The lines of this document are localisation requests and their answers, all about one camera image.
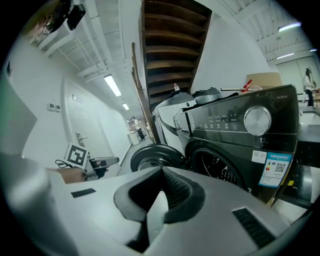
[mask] ceiling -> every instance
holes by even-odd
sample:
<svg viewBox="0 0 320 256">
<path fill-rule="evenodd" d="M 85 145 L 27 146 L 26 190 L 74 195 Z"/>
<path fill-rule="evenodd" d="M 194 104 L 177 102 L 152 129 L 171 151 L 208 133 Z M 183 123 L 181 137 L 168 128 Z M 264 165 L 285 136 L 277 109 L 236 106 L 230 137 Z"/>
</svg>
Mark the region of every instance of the ceiling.
<svg viewBox="0 0 320 256">
<path fill-rule="evenodd" d="M 297 22 L 274 0 L 219 0 L 249 32 L 267 62 L 290 53 L 309 52 L 312 45 L 301 27 L 278 28 Z"/>
<path fill-rule="evenodd" d="M 118 0 L 73 0 L 84 4 L 86 14 L 75 30 L 66 23 L 49 35 L 38 48 L 50 56 L 54 52 L 64 55 L 77 70 L 77 76 L 85 80 L 89 91 L 99 92 L 111 107 L 129 118 L 142 116 L 137 93 L 129 79 L 122 40 Z M 104 77 L 112 75 L 122 96 L 116 97 Z M 127 103 L 126 111 L 122 104 Z"/>
</svg>

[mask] fluorescent tube light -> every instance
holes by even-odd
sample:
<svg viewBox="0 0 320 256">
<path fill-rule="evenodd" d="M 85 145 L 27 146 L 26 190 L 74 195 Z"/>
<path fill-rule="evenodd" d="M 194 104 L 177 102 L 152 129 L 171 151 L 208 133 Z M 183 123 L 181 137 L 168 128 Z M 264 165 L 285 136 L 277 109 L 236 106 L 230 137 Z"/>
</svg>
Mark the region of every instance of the fluorescent tube light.
<svg viewBox="0 0 320 256">
<path fill-rule="evenodd" d="M 284 57 L 288 57 L 288 56 L 291 56 L 291 55 L 294 55 L 295 53 L 293 52 L 293 53 L 290 53 L 290 54 L 287 54 L 287 55 L 283 55 L 283 56 L 280 56 L 280 57 L 277 57 L 276 59 L 278 60 L 278 59 L 282 59 L 282 58 L 284 58 Z"/>
<path fill-rule="evenodd" d="M 295 27 L 300 27 L 300 26 L 301 26 L 301 22 L 296 22 L 289 25 L 281 26 L 279 27 L 278 32 L 282 32 L 282 31 L 289 30 Z"/>
<path fill-rule="evenodd" d="M 129 110 L 127 103 L 122 104 L 122 106 L 125 108 L 125 110 Z"/>
<path fill-rule="evenodd" d="M 115 82 L 115 80 L 114 80 L 114 78 L 112 77 L 111 74 L 108 75 L 108 76 L 105 76 L 104 80 L 106 81 L 108 86 L 111 88 L 111 90 L 113 91 L 115 96 L 117 96 L 117 97 L 121 96 L 121 92 L 120 92 L 118 86 L 116 85 L 116 82 Z"/>
</svg>

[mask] washing machine drum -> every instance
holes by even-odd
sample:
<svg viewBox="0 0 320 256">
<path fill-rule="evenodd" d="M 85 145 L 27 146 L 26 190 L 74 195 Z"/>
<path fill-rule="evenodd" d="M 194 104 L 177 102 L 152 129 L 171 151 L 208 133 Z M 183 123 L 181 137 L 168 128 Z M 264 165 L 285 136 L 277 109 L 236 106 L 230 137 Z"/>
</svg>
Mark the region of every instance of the washing machine drum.
<svg viewBox="0 0 320 256">
<path fill-rule="evenodd" d="M 189 158 L 193 172 L 244 188 L 243 179 L 237 168 L 221 152 L 208 146 L 199 146 L 192 150 Z"/>
<path fill-rule="evenodd" d="M 175 148 L 164 144 L 141 147 L 133 154 L 130 162 L 132 172 L 157 166 L 189 169 L 186 158 Z"/>
</svg>

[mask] black cable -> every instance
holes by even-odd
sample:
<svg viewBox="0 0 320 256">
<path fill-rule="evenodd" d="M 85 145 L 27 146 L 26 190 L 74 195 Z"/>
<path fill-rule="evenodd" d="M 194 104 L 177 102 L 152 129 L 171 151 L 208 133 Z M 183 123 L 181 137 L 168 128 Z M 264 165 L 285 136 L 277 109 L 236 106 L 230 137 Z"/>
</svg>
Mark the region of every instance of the black cable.
<svg viewBox="0 0 320 256">
<path fill-rule="evenodd" d="M 55 164 L 59 166 L 59 168 L 66 168 L 66 167 L 70 167 L 72 168 L 73 166 L 71 164 L 66 163 L 65 161 L 62 160 L 55 160 Z"/>
</svg>

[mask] control knob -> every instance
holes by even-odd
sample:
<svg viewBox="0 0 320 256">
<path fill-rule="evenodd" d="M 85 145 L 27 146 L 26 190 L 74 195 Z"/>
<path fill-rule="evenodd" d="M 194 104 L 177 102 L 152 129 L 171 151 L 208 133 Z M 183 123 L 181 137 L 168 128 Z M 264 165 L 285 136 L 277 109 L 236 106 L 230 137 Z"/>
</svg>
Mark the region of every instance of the control knob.
<svg viewBox="0 0 320 256">
<path fill-rule="evenodd" d="M 264 135 L 271 126 L 271 114 L 263 106 L 251 107 L 244 114 L 244 126 L 252 135 Z"/>
</svg>

